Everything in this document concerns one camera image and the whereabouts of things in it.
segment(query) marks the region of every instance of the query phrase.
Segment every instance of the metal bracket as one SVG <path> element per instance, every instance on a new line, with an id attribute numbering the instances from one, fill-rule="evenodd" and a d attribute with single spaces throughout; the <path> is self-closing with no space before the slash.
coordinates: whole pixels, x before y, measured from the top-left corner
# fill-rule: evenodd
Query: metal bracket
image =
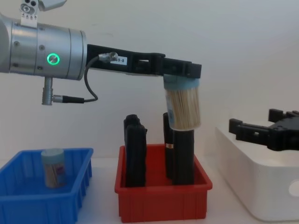
<path id="1" fill-rule="evenodd" d="M 38 14 L 37 0 L 22 0 L 20 6 L 21 25 L 26 27 L 37 28 L 37 14 Z"/>

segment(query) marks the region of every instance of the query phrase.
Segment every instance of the white surface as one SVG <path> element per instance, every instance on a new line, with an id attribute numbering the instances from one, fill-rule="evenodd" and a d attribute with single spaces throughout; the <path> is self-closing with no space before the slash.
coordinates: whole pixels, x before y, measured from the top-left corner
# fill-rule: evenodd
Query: white surface
<path id="1" fill-rule="evenodd" d="M 216 136 L 219 169 L 247 209 L 261 220 L 299 220 L 299 153 L 237 141 L 228 125 Z"/>
<path id="2" fill-rule="evenodd" d="M 262 224 L 252 217 L 224 182 L 212 157 L 200 160 L 213 182 L 208 193 L 206 219 L 188 221 L 152 222 L 153 224 Z M 121 224 L 118 217 L 118 197 L 114 193 L 117 159 L 92 159 L 93 177 L 83 200 L 77 224 Z"/>
<path id="3" fill-rule="evenodd" d="M 6 16 L 20 17 L 19 0 L 0 4 Z M 69 0 L 40 13 L 39 21 L 82 29 L 92 44 L 203 64 L 196 131 L 196 150 L 203 154 L 214 147 L 214 127 L 228 118 L 266 119 L 271 107 L 295 109 L 298 8 L 298 0 Z M 93 147 L 95 157 L 116 157 L 122 122 L 131 113 L 148 128 L 149 143 L 163 142 L 162 78 L 99 71 L 89 78 L 98 102 L 47 107 L 41 105 L 42 78 L 1 74 L 0 158 L 80 146 Z M 54 93 L 90 97 L 76 81 L 54 80 Z"/>

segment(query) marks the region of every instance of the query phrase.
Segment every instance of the jar with label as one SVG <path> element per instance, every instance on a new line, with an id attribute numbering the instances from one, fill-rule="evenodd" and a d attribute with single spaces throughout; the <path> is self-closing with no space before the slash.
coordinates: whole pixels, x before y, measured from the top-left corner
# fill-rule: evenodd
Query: jar with label
<path id="1" fill-rule="evenodd" d="M 66 184 L 64 150 L 60 148 L 42 151 L 45 184 L 48 188 L 59 188 Z"/>

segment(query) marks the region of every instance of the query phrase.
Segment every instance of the black cable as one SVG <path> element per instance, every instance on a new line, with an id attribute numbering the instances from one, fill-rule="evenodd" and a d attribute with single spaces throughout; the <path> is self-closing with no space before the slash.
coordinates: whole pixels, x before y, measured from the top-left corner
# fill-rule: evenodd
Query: black cable
<path id="1" fill-rule="evenodd" d="M 84 103 L 94 102 L 94 101 L 97 101 L 99 99 L 98 96 L 97 96 L 97 94 L 95 94 L 94 91 L 92 91 L 92 89 L 90 88 L 88 80 L 87 80 L 88 70 L 91 68 L 91 66 L 93 65 L 93 63 L 95 63 L 98 60 L 99 60 L 99 56 L 94 57 L 92 60 L 89 61 L 89 63 L 85 67 L 84 82 L 85 82 L 86 88 L 88 89 L 88 91 L 90 92 L 90 94 L 92 94 L 92 96 L 94 98 L 93 99 L 85 99 Z"/>

